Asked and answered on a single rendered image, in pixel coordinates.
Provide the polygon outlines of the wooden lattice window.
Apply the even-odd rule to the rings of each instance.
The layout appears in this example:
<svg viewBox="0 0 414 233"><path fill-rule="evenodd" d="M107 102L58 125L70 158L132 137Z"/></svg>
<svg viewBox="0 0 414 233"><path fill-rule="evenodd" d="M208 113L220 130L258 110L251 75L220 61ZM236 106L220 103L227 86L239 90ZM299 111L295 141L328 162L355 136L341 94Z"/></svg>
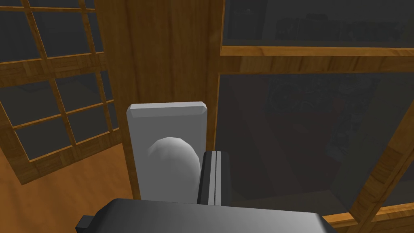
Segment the wooden lattice window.
<svg viewBox="0 0 414 233"><path fill-rule="evenodd" d="M21 3L20 6L0 5L0 12L20 12L25 15L40 57L36 59L0 62L0 88L48 81L59 110L59 114L14 125L6 114L3 104L0 103L0 148L20 184L25 185L91 155L114 147L121 143L122 137L119 128L113 128L112 126L108 109L108 104L111 101L105 98L104 86L100 74L102 71L107 70L107 61L102 51L97 52L95 50L90 22L87 16L88 13L94 13L96 10L94 8L87 8L85 0L77 0L79 4L77 8L34 7L30 5L29 0L19 1ZM46 54L39 29L35 22L34 12L80 13L90 52L49 57ZM101 101L80 109L66 111L55 80L57 78L66 78L92 72L96 75ZM86 140L76 141L68 116L98 107L103 107L108 130ZM55 119L61 119L63 121L70 142L69 146L35 159L29 159L18 138L17 130Z"/></svg>

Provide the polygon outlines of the wooden door with glass panes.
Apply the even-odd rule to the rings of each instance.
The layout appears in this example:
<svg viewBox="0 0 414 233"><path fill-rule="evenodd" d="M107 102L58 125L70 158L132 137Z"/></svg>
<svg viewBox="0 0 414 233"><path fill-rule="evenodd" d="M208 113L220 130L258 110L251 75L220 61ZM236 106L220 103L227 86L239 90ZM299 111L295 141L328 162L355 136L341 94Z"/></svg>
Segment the wooden door with glass panes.
<svg viewBox="0 0 414 233"><path fill-rule="evenodd" d="M225 0L95 0L125 161L140 199L126 111L131 104L203 101L214 149L222 74L414 72L414 49L223 46ZM414 203L383 203L414 161L414 101L351 207L326 216L339 233L414 233Z"/></svg>

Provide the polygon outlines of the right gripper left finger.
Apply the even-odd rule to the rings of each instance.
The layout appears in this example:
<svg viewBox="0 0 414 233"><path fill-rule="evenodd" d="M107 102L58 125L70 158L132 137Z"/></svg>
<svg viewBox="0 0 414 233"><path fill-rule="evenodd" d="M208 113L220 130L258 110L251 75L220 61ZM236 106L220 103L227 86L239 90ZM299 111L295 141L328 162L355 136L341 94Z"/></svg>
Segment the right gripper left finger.
<svg viewBox="0 0 414 233"><path fill-rule="evenodd" d="M214 205L216 189L216 152L206 151L203 155L197 204Z"/></svg>

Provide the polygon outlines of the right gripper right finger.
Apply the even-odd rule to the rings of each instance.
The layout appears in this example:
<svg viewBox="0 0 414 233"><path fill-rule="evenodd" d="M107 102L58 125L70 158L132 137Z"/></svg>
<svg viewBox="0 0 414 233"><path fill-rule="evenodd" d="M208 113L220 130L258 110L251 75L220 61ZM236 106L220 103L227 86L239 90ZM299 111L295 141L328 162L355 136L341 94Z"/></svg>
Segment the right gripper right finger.
<svg viewBox="0 0 414 233"><path fill-rule="evenodd" d="M216 152L215 205L230 206L232 201L230 158L227 152Z"/></svg>

